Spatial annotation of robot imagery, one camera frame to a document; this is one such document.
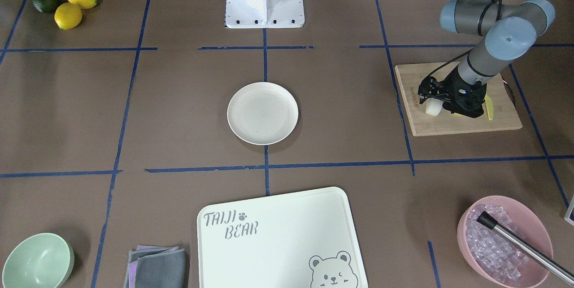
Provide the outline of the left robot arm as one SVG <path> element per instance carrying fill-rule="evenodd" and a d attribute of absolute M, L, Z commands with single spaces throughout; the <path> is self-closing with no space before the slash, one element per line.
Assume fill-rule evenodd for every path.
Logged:
<path fill-rule="evenodd" d="M 503 0 L 451 0 L 440 14 L 443 29 L 481 36 L 442 81 L 429 73 L 418 86 L 425 112 L 441 110 L 469 118 L 484 113 L 487 83 L 512 61 L 521 57 L 547 32 L 556 12 L 547 0 L 527 0 L 519 5 Z"/>

